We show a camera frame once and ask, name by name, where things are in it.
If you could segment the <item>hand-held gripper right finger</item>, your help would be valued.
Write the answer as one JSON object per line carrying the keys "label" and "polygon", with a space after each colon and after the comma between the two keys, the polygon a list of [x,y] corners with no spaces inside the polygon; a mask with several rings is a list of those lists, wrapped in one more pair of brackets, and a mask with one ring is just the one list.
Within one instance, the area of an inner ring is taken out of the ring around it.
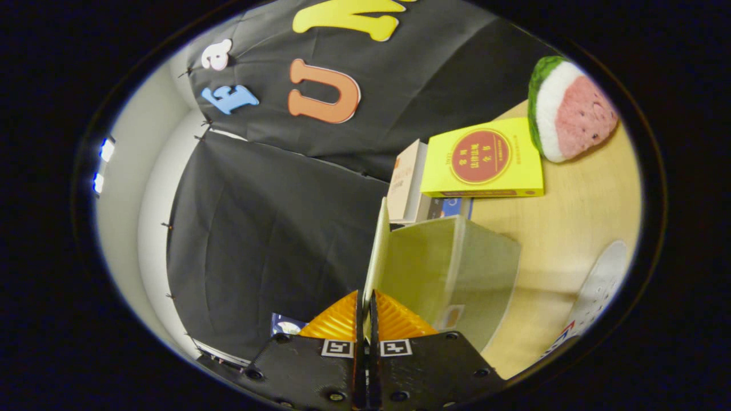
{"label": "hand-held gripper right finger", "polygon": [[505,388],[459,331],[439,332],[381,291],[369,302],[370,410],[454,410]]}

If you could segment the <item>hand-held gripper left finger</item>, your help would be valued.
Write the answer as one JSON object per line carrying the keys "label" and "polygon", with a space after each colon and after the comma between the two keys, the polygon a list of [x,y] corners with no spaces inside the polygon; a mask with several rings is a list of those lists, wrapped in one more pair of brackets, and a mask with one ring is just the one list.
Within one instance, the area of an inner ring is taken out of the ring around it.
{"label": "hand-held gripper left finger", "polygon": [[362,299],[350,292],[298,334],[277,333],[243,369],[238,385],[276,408],[366,407]]}

